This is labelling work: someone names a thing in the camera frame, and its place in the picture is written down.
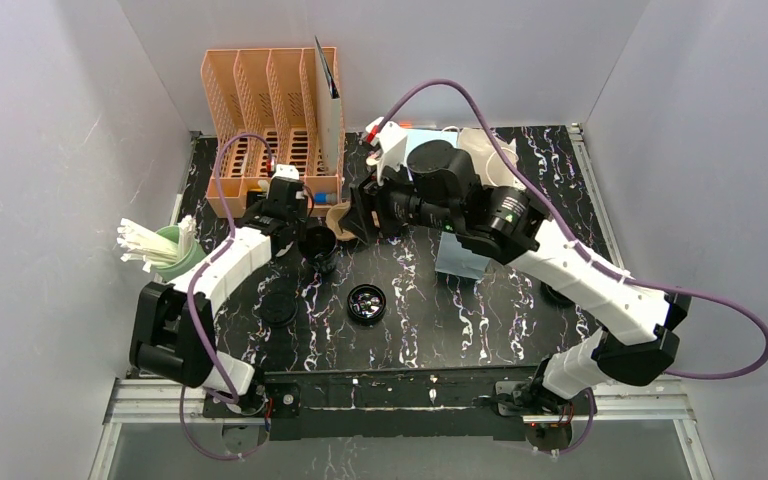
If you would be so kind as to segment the brown cardboard cup carrier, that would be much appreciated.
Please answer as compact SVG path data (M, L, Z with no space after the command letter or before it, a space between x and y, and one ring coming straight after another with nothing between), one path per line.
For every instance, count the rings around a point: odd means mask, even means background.
M349 202L342 202L330 207L325 216L326 226L334 233L336 239L340 242L348 242L357 239L355 234L344 229L340 225L340 221L349 212L350 208L351 204Z

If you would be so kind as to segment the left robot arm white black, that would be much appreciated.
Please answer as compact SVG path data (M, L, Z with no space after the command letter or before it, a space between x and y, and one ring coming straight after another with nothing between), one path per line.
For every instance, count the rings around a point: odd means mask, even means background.
M308 203L301 180L276 175L265 198L246 210L216 250L167 283L146 284L137 300L130 364L239 403L255 387L257 369L218 351L214 318L252 273L297 241Z

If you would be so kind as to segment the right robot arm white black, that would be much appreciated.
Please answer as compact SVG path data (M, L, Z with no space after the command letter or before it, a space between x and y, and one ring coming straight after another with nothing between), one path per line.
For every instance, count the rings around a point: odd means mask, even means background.
M339 224L363 242L406 225L453 234L470 252L537 278L599 321L586 340L545 358L529 383L494 394L503 411L562 413L585 389L609 380L645 386L675 361L687 296L599 272L596 257L579 255L533 193L483 185L470 155L446 141L425 142L404 166L378 167L354 184Z

